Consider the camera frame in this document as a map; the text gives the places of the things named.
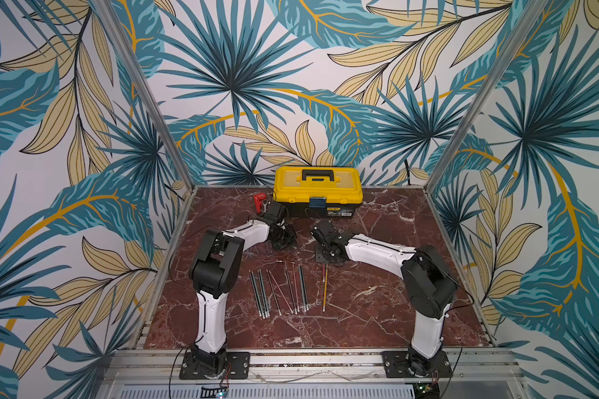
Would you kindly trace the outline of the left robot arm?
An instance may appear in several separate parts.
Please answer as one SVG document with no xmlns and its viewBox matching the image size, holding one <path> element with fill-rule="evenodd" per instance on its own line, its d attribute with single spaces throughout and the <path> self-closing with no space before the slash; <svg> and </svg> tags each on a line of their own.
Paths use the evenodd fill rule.
<svg viewBox="0 0 599 399">
<path fill-rule="evenodd" d="M 199 303 L 199 323 L 192 352 L 200 362 L 217 366 L 226 360 L 226 303 L 236 285 L 243 252 L 269 242 L 275 250 L 296 242 L 292 224 L 260 219 L 228 230 L 208 229 L 189 271 Z"/>
</svg>

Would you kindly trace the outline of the red capped pencil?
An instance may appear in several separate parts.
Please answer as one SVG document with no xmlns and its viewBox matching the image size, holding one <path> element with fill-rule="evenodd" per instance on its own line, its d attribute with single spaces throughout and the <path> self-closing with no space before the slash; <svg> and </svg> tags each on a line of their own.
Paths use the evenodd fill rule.
<svg viewBox="0 0 599 399">
<path fill-rule="evenodd" d="M 289 313 L 290 313 L 290 314 L 294 314 L 294 310 L 293 310 L 293 308 L 292 308 L 292 306 L 291 306 L 291 302 L 290 302 L 290 301 L 287 299 L 287 297 L 285 296 L 285 293 L 284 293 L 284 291 L 282 290 L 282 287 L 281 287 L 281 285 L 278 283 L 278 281 L 277 281 L 277 279 L 276 279 L 276 276 L 275 276 L 275 274 L 274 274 L 273 272 L 271 272 L 271 276 L 272 276 L 272 280 L 273 280 L 273 282 L 274 282 L 274 285 L 276 286 L 276 289 L 279 291 L 279 293 L 280 293 L 280 295 L 281 295 L 281 297 L 282 297 L 282 300 L 283 300 L 283 302 L 286 304 L 286 307 L 289 309 Z"/>
</svg>

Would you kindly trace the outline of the dark blue printed pencil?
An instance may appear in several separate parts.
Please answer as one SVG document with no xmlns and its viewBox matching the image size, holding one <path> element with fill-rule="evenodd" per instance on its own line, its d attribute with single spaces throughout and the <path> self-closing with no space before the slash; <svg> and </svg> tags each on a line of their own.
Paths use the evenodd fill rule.
<svg viewBox="0 0 599 399">
<path fill-rule="evenodd" d="M 268 295 L 266 292 L 264 273 L 261 269 L 258 270 L 258 275 L 259 275 L 259 281 L 260 281 L 260 286 L 261 286 L 261 296 L 262 296 L 261 302 L 263 304 L 265 318 L 268 319 L 271 316 L 271 306 L 270 306 Z"/>
</svg>

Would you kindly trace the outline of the teal pencil group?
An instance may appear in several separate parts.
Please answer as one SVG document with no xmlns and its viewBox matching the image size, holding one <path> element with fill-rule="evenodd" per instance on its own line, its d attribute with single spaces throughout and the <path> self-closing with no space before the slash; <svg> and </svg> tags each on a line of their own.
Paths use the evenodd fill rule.
<svg viewBox="0 0 599 399">
<path fill-rule="evenodd" d="M 298 267 L 299 270 L 299 285 L 300 285 L 300 293 L 302 298 L 302 309 L 306 313 L 309 310 L 309 299 L 307 295 L 305 279 L 304 279 L 304 271 L 302 266 Z"/>
</svg>

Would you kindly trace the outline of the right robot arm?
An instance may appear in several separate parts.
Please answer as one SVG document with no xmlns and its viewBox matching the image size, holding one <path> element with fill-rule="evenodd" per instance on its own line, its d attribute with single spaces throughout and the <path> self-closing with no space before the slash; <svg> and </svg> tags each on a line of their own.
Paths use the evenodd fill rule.
<svg viewBox="0 0 599 399">
<path fill-rule="evenodd" d="M 400 278 L 415 310 L 411 355 L 430 362 L 442 354 L 444 323 L 459 284 L 434 246 L 406 247 L 364 234 L 339 232 L 327 220 L 315 225 L 311 234 L 328 264 L 368 264 Z"/>
</svg>

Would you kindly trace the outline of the green pencil with eraser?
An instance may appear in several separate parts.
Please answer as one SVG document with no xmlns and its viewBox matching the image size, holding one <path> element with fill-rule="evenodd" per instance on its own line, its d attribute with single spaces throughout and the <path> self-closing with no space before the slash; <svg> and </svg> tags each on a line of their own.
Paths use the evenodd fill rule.
<svg viewBox="0 0 599 399">
<path fill-rule="evenodd" d="M 262 293 L 263 293 L 263 297 L 264 297 L 264 303 L 266 306 L 267 318 L 269 318 L 271 316 L 271 302 L 269 300 L 268 291 L 266 290 L 266 280 L 264 278 L 261 279 L 261 287 L 262 287 Z"/>
</svg>

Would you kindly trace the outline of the yellow black toolbox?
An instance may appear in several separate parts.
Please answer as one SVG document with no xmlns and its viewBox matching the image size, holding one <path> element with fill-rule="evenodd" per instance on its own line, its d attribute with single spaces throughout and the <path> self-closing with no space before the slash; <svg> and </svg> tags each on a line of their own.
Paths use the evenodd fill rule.
<svg viewBox="0 0 599 399">
<path fill-rule="evenodd" d="M 364 201 L 359 172 L 345 167 L 282 166 L 273 191 L 293 218 L 350 218 Z"/>
</svg>

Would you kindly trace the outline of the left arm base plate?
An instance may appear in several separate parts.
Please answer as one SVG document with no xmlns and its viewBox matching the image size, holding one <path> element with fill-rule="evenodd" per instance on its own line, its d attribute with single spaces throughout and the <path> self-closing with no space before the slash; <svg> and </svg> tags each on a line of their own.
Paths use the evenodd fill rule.
<svg viewBox="0 0 599 399">
<path fill-rule="evenodd" d="M 210 354 L 203 351 L 187 353 L 181 365 L 181 380 L 212 380 L 228 377 L 232 380 L 246 380 L 251 366 L 249 352 L 220 352 Z"/>
</svg>

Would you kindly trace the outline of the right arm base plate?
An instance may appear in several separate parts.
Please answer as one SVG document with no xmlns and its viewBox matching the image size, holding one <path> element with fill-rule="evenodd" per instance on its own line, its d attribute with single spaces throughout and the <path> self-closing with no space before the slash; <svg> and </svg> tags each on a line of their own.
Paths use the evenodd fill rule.
<svg viewBox="0 0 599 399">
<path fill-rule="evenodd" d="M 412 347 L 404 351 L 381 352 L 387 378 L 446 378 L 453 374 L 447 353 L 440 349 L 431 358 Z"/>
</svg>

